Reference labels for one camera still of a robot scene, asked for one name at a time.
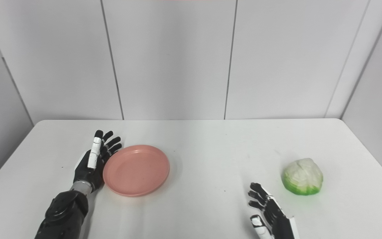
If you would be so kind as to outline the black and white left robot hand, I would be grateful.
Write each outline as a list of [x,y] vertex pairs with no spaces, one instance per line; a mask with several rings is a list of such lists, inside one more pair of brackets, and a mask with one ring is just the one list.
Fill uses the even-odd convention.
[[112,138],[113,131],[97,130],[91,149],[86,151],[76,165],[71,190],[89,195],[104,183],[103,170],[108,160],[122,148],[119,136]]

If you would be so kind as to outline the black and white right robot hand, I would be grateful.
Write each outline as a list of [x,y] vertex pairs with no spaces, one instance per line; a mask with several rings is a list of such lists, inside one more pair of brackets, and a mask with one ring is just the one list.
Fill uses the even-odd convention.
[[275,197],[259,183],[250,183],[248,195],[253,198],[248,205],[261,212],[250,216],[253,229],[260,239],[300,238],[295,218],[288,218]]

